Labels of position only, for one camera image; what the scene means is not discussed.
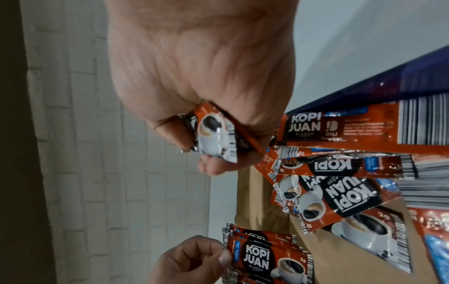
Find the human hand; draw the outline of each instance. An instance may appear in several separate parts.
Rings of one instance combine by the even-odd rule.
[[[229,268],[231,252],[217,240],[195,236],[164,253],[150,284],[214,284]]]
[[[109,58],[123,103],[169,142],[194,135],[177,117],[203,100],[227,111],[266,147],[293,89],[293,21],[298,0],[105,0]],[[202,156],[219,175],[238,163]]]

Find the cardboard box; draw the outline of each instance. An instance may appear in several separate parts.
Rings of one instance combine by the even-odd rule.
[[[408,274],[375,255],[322,229],[304,234],[299,220],[270,203],[271,184],[254,168],[239,171],[235,223],[275,233],[293,233],[307,248],[315,263],[317,284],[436,284],[438,280],[427,258],[402,199],[385,205],[404,215],[413,273]]]

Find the white brick wall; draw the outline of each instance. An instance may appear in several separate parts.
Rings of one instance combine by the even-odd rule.
[[[210,178],[122,107],[103,0],[21,0],[30,104],[59,284],[144,284],[206,235]]]

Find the pile of coffee sachets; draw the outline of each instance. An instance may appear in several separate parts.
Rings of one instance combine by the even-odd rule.
[[[295,235],[227,223],[223,244],[233,256],[224,284],[313,283],[313,257],[297,245]]]
[[[304,233],[324,228],[412,272],[404,197],[442,283],[449,283],[449,94],[286,114],[255,167]]]

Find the dark wall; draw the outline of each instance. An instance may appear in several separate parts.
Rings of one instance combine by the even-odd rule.
[[[0,1],[0,283],[56,283],[19,0]]]

